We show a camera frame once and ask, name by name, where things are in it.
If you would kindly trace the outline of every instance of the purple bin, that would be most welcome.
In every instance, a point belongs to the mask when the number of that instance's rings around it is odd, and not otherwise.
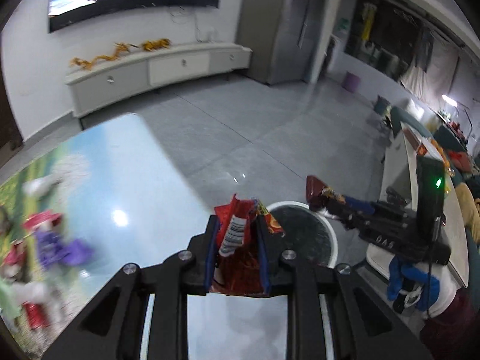
[[[357,89],[359,88],[360,81],[361,80],[359,76],[356,76],[355,74],[352,74],[348,71],[345,74],[345,79],[343,80],[342,88],[349,92],[357,93]]]

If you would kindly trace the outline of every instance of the dragon decoration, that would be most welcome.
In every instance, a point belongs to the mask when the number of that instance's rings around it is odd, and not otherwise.
[[[169,39],[147,40],[142,43],[141,48],[144,51],[154,51],[169,48],[170,45],[171,42]],[[91,61],[75,57],[70,61],[70,66],[80,66],[82,69],[90,71],[99,60],[116,61],[121,58],[122,53],[130,53],[131,47],[140,48],[139,46],[130,43],[115,43],[115,46],[115,52],[113,55],[97,55]]]

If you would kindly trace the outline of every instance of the lamp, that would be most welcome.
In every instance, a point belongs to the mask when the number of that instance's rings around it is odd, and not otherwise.
[[[452,99],[451,97],[448,97],[447,95],[442,95],[442,99],[445,100],[446,103],[452,105],[453,107],[457,108],[457,116],[460,116],[459,114],[459,110],[458,110],[458,103]],[[467,135],[466,139],[470,138],[470,135],[472,134],[473,132],[473,125],[472,125],[472,121],[470,120],[470,115],[469,113],[467,112],[467,109],[469,109],[467,106],[465,106],[464,104],[460,103],[460,105],[463,107],[463,110],[465,111],[465,114],[466,114],[466,117],[467,119],[469,120],[469,123],[470,123],[470,133]]]
[[[454,99],[448,97],[447,95],[444,94],[442,96],[442,99],[444,99],[448,104],[453,105],[453,107],[455,108],[458,107],[458,103]]]

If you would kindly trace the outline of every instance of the curtain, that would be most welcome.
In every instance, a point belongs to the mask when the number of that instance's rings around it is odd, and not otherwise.
[[[427,72],[425,73],[421,66],[415,66],[414,58],[409,69],[400,77],[400,82],[434,111],[444,109],[445,101],[442,95],[447,95],[450,91],[458,57],[458,50],[434,33]]]

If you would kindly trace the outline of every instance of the screw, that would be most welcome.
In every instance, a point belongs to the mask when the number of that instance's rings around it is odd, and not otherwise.
[[[341,275],[349,275],[352,273],[352,268],[348,264],[338,264],[337,265],[337,271]]]
[[[125,264],[123,266],[123,273],[127,275],[134,274],[136,271],[137,271],[137,266],[132,262],[129,262],[128,264]]]
[[[189,259],[191,259],[193,257],[193,254],[191,253],[191,251],[189,250],[182,250],[179,254],[178,254],[178,258],[182,261],[188,261]]]
[[[282,258],[284,260],[294,260],[296,257],[297,254],[293,250],[287,249],[282,252]]]

